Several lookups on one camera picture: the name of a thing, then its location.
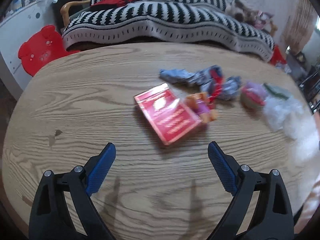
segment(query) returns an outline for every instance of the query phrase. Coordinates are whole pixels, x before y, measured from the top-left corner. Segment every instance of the blue gripper pad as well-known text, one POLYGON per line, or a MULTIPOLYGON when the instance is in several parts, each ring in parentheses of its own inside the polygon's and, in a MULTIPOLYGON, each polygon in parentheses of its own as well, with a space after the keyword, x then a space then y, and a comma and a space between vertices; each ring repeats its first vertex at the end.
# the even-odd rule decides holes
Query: blue gripper pad
POLYGON ((211 142, 209 144, 208 157, 212 163, 212 166, 214 167, 224 189, 234 196, 238 191, 236 186, 236 175, 225 160, 225 156, 231 157, 225 155, 215 142, 211 142))
POLYGON ((90 174, 87 176, 87 187, 85 189, 87 195, 90 197, 93 193, 97 193, 108 174, 108 171, 116 158, 116 147, 109 143, 100 153, 100 159, 93 167, 90 174))

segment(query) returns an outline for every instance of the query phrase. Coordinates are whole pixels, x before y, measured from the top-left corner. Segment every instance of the red cloth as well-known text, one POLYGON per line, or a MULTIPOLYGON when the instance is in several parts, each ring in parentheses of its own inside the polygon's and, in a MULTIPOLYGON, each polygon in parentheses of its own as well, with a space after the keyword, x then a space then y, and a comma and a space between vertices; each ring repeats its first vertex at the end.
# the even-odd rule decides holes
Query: red cloth
POLYGON ((102 0, 90 6, 91 11, 109 10, 138 0, 102 0))
POLYGON ((270 60, 270 63, 272 65, 276 65, 277 63, 287 64, 287 61, 282 57, 282 54, 280 52, 278 45, 275 46, 275 49, 273 51, 273 56, 270 60))
POLYGON ((223 76, 219 75, 216 70, 212 69, 211 72, 211 77, 215 80, 215 88, 212 94, 209 96, 210 103, 213 103, 213 101, 216 99, 218 95, 221 94, 222 92, 222 84, 223 84, 223 76))

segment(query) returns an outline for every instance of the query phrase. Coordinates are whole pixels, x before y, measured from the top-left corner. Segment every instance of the plush toy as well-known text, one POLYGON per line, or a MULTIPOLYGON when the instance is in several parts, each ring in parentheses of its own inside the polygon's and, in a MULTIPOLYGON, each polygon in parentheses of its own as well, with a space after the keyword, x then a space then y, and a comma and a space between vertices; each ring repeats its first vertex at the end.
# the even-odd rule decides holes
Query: plush toy
POLYGON ((273 14, 251 8, 246 0, 233 0, 227 5, 225 14, 239 22, 248 23, 258 30, 262 30, 267 24, 271 25, 271 29, 276 28, 277 30, 271 20, 273 14))
POLYGON ((206 92, 187 96, 186 105, 199 115, 204 124, 217 120, 218 113, 215 109, 210 109, 209 98, 206 92))
POLYGON ((233 0, 227 5, 225 14, 232 16, 239 22, 254 25, 258 10, 253 10, 244 0, 233 0))

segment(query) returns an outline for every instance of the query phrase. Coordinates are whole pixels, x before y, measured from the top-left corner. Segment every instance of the purple toy clothing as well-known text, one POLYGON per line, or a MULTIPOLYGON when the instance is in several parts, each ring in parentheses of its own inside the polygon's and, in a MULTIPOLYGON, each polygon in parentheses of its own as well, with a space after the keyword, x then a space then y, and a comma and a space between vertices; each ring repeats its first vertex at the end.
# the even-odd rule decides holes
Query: purple toy clothing
POLYGON ((203 100, 197 99, 196 103, 198 106, 198 109, 195 109, 197 115, 210 113, 209 107, 203 100))

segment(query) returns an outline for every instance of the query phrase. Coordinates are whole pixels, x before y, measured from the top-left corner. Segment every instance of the crumpled blue cloth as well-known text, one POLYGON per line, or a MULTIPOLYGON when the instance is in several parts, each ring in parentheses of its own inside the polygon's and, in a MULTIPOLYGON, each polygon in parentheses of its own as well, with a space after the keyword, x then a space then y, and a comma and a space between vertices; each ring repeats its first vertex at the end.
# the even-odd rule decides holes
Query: crumpled blue cloth
MULTIPOLYGON (((195 73, 188 72, 185 69, 172 69, 165 70, 160 69, 160 78, 170 84, 186 83, 189 87, 197 85, 200 86, 201 92, 207 92, 211 95, 215 89, 215 80, 211 77, 211 71, 214 70, 218 76, 222 77, 221 67, 218 65, 211 66, 209 68, 197 71, 195 73)), ((229 77, 222 85, 222 92, 218 96, 222 100, 232 100, 239 94, 241 87, 241 77, 232 76, 229 77)))

